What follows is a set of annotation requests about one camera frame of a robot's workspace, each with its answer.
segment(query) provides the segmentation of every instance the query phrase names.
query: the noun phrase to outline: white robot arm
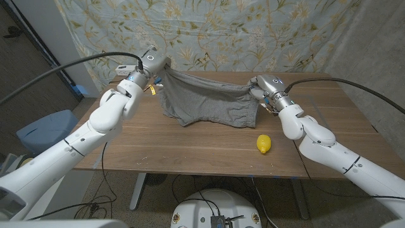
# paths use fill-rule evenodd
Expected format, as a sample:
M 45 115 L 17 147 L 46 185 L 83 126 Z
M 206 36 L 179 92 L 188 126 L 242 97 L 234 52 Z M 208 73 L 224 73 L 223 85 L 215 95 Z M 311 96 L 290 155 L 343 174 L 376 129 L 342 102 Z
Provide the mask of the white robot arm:
M 299 151 L 310 160 L 326 165 L 347 177 L 371 196 L 405 197 L 405 180 L 359 156 L 336 141 L 335 135 L 318 125 L 311 116 L 300 117 L 304 111 L 284 93 L 283 82 L 272 75 L 259 75 L 249 81 L 256 99 L 269 98 L 278 112 L 285 136 L 292 140 L 302 137 Z M 400 218 L 405 218 L 405 201 L 377 198 Z
M 0 220 L 23 220 L 55 182 L 91 151 L 121 133 L 123 120 L 134 116 L 149 79 L 171 64 L 152 46 L 141 56 L 144 69 L 136 69 L 122 80 L 117 91 L 105 92 L 100 107 L 86 123 L 28 164 L 0 178 Z

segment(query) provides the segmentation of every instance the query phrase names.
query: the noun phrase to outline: gray cloth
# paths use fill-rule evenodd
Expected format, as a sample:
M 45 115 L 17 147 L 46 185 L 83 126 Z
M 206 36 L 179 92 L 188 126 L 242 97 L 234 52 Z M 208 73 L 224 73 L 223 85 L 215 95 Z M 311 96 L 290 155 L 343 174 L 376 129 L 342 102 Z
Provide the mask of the gray cloth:
M 233 127 L 255 127 L 258 100 L 248 85 L 233 85 L 187 75 L 170 68 L 159 72 L 159 98 L 164 114 L 181 126 L 198 120 Z

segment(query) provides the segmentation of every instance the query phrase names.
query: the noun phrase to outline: lemon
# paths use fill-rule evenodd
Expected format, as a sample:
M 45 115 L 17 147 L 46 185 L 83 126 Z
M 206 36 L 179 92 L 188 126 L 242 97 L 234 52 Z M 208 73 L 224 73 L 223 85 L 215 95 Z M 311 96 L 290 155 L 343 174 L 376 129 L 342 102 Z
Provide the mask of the lemon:
M 260 135 L 258 137 L 257 146 L 260 152 L 266 153 L 271 147 L 270 137 L 266 135 Z

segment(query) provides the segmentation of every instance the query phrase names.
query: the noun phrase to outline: patterned backdrop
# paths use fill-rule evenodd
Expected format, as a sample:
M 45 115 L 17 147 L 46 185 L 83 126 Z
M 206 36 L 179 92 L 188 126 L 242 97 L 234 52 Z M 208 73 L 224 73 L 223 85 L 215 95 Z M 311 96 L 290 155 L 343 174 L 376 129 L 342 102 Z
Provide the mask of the patterned backdrop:
M 319 72 L 360 0 L 55 0 L 83 56 L 150 44 L 177 70 Z M 98 89 L 125 57 L 86 65 Z

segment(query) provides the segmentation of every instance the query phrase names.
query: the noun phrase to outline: wooden table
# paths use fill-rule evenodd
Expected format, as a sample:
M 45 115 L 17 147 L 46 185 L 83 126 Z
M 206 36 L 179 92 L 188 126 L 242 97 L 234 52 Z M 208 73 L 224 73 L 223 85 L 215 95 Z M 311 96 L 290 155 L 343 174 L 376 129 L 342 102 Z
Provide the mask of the wooden table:
M 190 74 L 234 84 L 246 84 L 260 73 L 190 72 Z M 285 84 L 312 77 L 314 73 L 273 73 Z M 117 83 L 107 89 L 115 88 Z M 291 98 L 328 127 L 341 144 L 405 178 L 405 166 L 383 137 L 335 82 L 307 82 L 295 85 Z M 99 106 L 97 100 L 77 126 L 89 119 Z M 271 137 L 271 150 L 262 155 L 256 148 L 260 134 Z M 75 168 L 93 169 L 102 147 L 86 156 Z M 309 173 L 317 179 L 342 179 L 331 168 L 304 159 Z M 287 139 L 278 117 L 259 109 L 256 128 L 238 129 L 219 123 L 197 122 L 182 127 L 174 118 L 163 115 L 158 96 L 146 91 L 134 118 L 126 121 L 123 132 L 114 139 L 104 155 L 106 170 L 131 170 L 147 173 L 234 175 L 255 177 L 308 178 L 294 144 Z

